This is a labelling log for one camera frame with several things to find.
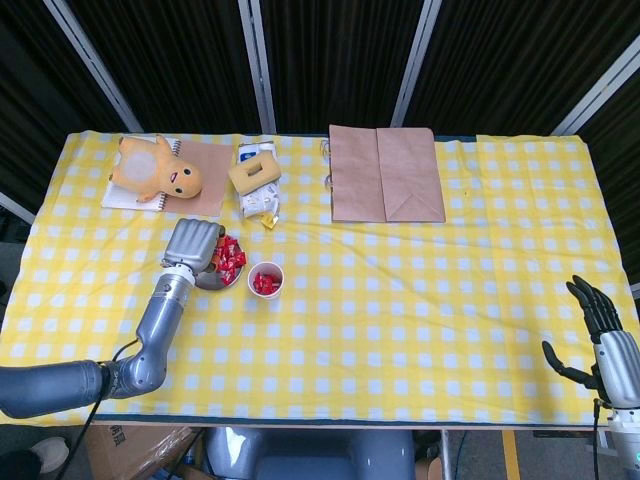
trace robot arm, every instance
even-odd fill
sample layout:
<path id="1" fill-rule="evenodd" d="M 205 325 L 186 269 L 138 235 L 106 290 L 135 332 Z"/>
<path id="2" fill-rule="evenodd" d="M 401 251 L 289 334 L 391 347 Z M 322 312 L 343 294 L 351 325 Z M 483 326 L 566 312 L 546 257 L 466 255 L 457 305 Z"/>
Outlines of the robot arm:
<path id="1" fill-rule="evenodd" d="M 166 266 L 136 330 L 140 351 L 116 362 L 0 367 L 0 410 L 27 418 L 82 407 L 106 398 L 152 392 L 164 382 L 167 353 L 195 275 L 204 271 L 224 229 L 217 223 L 180 219 L 163 258 Z"/>
<path id="2" fill-rule="evenodd" d="M 577 275 L 573 276 L 573 282 L 567 282 L 567 288 L 584 311 L 596 357 L 592 373 L 565 367 L 548 342 L 542 342 L 542 349 L 556 372 L 597 390 L 604 404 L 612 408 L 609 427 L 618 457 L 627 478 L 637 480 L 640 479 L 640 350 L 633 336 L 622 329 L 611 299 Z"/>

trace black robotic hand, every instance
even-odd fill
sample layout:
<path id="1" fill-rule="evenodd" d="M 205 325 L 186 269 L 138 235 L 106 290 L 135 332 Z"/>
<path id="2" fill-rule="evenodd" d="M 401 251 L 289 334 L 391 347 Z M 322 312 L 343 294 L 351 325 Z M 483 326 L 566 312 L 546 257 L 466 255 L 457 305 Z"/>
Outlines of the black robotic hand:
<path id="1" fill-rule="evenodd" d="M 584 312 L 584 322 L 589 330 L 591 341 L 599 344 L 600 335 L 603 333 L 621 331 L 620 318 L 611 299 L 577 275 L 574 275 L 572 280 L 573 283 L 567 282 L 567 289 L 576 297 Z M 591 367 L 592 373 L 589 374 L 576 368 L 565 367 L 547 341 L 542 342 L 542 351 L 547 362 L 556 372 L 586 388 L 598 390 L 600 398 L 608 401 L 597 363 Z"/>
<path id="2" fill-rule="evenodd" d="M 618 312 L 611 299 L 577 275 L 573 276 L 573 281 L 575 283 L 567 282 L 567 288 L 578 299 L 584 311 L 584 323 L 587 324 L 591 341 L 600 343 L 600 335 L 603 333 L 622 330 Z"/>

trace cup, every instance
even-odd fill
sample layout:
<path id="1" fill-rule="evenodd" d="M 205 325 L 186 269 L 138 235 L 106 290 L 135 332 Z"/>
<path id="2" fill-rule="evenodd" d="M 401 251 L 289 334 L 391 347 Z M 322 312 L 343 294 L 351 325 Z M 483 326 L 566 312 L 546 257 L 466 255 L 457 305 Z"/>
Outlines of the cup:
<path id="1" fill-rule="evenodd" d="M 256 276 L 261 273 L 263 275 L 271 275 L 280 280 L 280 287 L 278 290 L 273 292 L 271 295 L 262 295 L 261 293 L 256 292 L 256 289 L 253 288 L 253 281 L 256 279 Z M 249 271 L 249 275 L 247 276 L 247 282 L 249 284 L 249 290 L 256 295 L 257 297 L 264 298 L 266 300 L 273 300 L 274 298 L 278 298 L 280 296 L 280 292 L 282 291 L 282 287 L 284 287 L 284 272 L 280 265 L 273 262 L 260 262 L 254 265 Z"/>

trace black cable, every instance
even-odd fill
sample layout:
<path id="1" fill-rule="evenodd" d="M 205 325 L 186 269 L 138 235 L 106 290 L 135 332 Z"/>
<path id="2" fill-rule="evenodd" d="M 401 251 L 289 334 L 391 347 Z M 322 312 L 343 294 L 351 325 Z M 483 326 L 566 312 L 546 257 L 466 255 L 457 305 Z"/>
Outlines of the black cable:
<path id="1" fill-rule="evenodd" d="M 111 361 L 115 362 L 116 360 L 118 360 L 118 357 L 122 352 L 124 352 L 127 348 L 129 348 L 131 345 L 137 342 L 138 342 L 138 339 L 136 338 L 135 340 L 132 340 L 129 343 L 127 343 L 124 347 L 121 347 L 120 350 L 118 350 L 116 354 L 113 356 L 113 359 Z"/>
<path id="2" fill-rule="evenodd" d="M 600 417 L 600 399 L 593 399 L 593 474 L 596 480 L 600 480 L 598 471 L 598 417 Z"/>
<path id="3" fill-rule="evenodd" d="M 462 447 L 464 446 L 464 441 L 467 439 L 468 430 L 464 431 L 464 435 L 462 435 L 462 440 L 460 441 L 460 447 L 458 448 L 458 454 L 456 455 L 456 474 L 453 476 L 454 480 L 458 480 L 458 472 L 460 471 L 459 462 L 460 462 L 460 454 L 462 453 Z"/>
<path id="4" fill-rule="evenodd" d="M 138 339 L 136 338 L 132 342 L 127 343 L 124 347 L 120 348 L 120 350 L 118 350 L 116 352 L 116 354 L 113 356 L 113 359 L 111 361 L 115 362 L 116 360 L 118 360 L 118 357 L 120 356 L 120 354 L 122 352 L 124 352 L 124 350 L 126 348 L 129 348 L 131 345 L 133 345 L 137 341 L 138 341 Z M 73 444 L 73 447 L 71 447 L 71 450 L 69 451 L 69 455 L 67 456 L 66 460 L 64 461 L 64 464 L 62 465 L 62 468 L 58 472 L 58 475 L 56 475 L 56 479 L 55 480 L 62 480 L 62 478 L 64 477 L 64 474 L 67 473 L 67 469 L 69 468 L 69 465 L 71 465 L 71 462 L 73 461 L 73 457 L 75 457 L 76 452 L 78 451 L 78 448 L 80 447 L 80 443 L 82 442 L 82 439 L 84 438 L 84 434 L 87 433 L 87 429 L 89 428 L 89 425 L 91 424 L 91 421 L 93 420 L 93 417 L 96 414 L 96 411 L 98 410 L 98 407 L 100 406 L 100 403 L 102 402 L 102 399 L 107 394 L 107 389 L 109 388 L 109 383 L 110 383 L 110 380 L 111 380 L 111 378 L 110 378 L 111 374 L 109 373 L 109 369 L 106 368 L 106 367 L 102 368 L 102 372 L 103 372 L 103 375 L 102 375 L 102 388 L 100 389 L 100 394 L 98 395 L 98 400 L 96 400 L 96 403 L 93 404 L 93 408 L 91 409 L 91 413 L 87 417 L 87 421 L 84 422 L 82 430 L 80 430 L 80 435 L 78 435 L 78 438 L 76 439 L 75 443 Z"/>
<path id="5" fill-rule="evenodd" d="M 182 455 L 180 455 L 180 459 L 178 460 L 178 462 L 173 466 L 173 468 L 169 472 L 169 476 L 167 477 L 167 480 L 171 480 L 173 478 L 173 476 L 176 474 L 176 470 L 180 466 L 180 463 L 182 463 L 182 459 L 189 452 L 191 447 L 193 447 L 193 444 L 196 443 L 196 440 L 198 440 L 198 437 L 200 437 L 200 435 L 202 435 L 202 432 L 204 432 L 204 428 L 201 428 L 200 431 L 198 433 L 196 433 L 196 436 L 193 437 L 193 440 L 191 440 L 191 443 L 187 446 L 187 448 L 185 449 L 184 453 Z"/>

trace table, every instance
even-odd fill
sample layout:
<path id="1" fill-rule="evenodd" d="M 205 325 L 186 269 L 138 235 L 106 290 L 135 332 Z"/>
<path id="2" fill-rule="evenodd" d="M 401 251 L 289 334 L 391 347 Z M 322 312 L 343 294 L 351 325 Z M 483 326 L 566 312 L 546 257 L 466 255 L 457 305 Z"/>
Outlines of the table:
<path id="1" fill-rule="evenodd" d="M 105 401 L 97 419 L 590 424 L 591 395 L 557 376 L 540 347 L 549 339 L 567 364 L 593 362 L 564 282 L 583 275 L 639 332 L 578 137 L 438 143 L 442 225 L 331 223 L 320 138 L 178 137 L 275 141 L 280 222 L 269 231 L 240 218 L 230 185 L 219 221 L 251 264 L 282 265 L 286 285 L 274 302 L 252 297 L 245 278 L 224 293 L 194 290 L 162 388 Z M 24 250 L 0 364 L 104 360 L 135 336 L 179 217 L 100 207 L 117 139 L 68 137 Z M 89 408 L 19 422 L 78 424 Z"/>

